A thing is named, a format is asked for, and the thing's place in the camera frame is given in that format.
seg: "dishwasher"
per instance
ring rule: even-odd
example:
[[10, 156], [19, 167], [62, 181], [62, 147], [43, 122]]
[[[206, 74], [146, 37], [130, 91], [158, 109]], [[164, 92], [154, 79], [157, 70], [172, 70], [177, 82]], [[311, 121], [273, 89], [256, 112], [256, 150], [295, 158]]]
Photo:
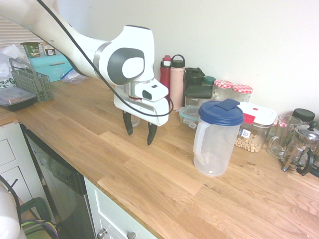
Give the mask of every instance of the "dishwasher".
[[53, 201], [51, 209], [58, 214], [57, 221], [72, 239], [94, 239], [83, 175], [32, 131], [25, 129], [24, 133], [47, 185], [46, 194]]

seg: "kitchen counter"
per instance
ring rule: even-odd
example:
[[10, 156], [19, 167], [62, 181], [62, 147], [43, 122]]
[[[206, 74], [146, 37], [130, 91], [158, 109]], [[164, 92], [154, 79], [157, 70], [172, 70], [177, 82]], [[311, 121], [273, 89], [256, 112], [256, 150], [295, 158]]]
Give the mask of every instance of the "kitchen counter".
[[147, 146], [141, 120], [128, 136], [122, 111], [100, 80], [51, 83], [54, 99], [10, 113], [163, 239], [316, 239], [319, 179], [281, 170], [265, 149], [234, 148], [227, 171], [209, 177], [193, 166], [195, 130], [176, 112]]

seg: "green basket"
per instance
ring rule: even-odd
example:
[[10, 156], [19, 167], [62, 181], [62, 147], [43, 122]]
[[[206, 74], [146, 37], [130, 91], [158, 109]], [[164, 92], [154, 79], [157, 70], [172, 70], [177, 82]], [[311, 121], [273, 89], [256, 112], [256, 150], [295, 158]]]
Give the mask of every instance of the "green basket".
[[[12, 76], [17, 87], [27, 91], [36, 93], [38, 102], [43, 102], [53, 99], [53, 92], [49, 84], [49, 77], [47, 75], [35, 72], [28, 63], [10, 58], [10, 65], [12, 66]], [[14, 70], [12, 62], [15, 61], [19, 64], [24, 64], [29, 69]]]

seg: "blue pitcher lid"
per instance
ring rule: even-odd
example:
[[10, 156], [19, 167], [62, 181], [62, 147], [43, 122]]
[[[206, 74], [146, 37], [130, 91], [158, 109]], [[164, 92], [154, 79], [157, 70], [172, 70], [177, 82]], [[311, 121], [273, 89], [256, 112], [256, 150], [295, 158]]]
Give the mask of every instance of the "blue pitcher lid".
[[233, 99], [207, 101], [198, 110], [200, 118], [210, 124], [235, 126], [244, 122], [244, 113]]

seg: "plastic bag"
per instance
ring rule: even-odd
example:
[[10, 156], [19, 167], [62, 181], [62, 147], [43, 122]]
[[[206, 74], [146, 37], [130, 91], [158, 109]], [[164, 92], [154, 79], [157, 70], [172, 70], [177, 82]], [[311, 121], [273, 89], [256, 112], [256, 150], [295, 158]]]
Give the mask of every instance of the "plastic bag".
[[[29, 62], [25, 53], [20, 51], [16, 45], [12, 44], [0, 50], [0, 89], [14, 86], [14, 79], [12, 77], [12, 68], [9, 63], [9, 58], [20, 59]], [[25, 65], [18, 63], [14, 64], [17, 68], [23, 68]]]
[[60, 79], [62, 82], [65, 82], [65, 83], [77, 84], [77, 83], [80, 83], [88, 78], [89, 77], [87, 77], [87, 76], [80, 75], [72, 68], [67, 73], [65, 73]]

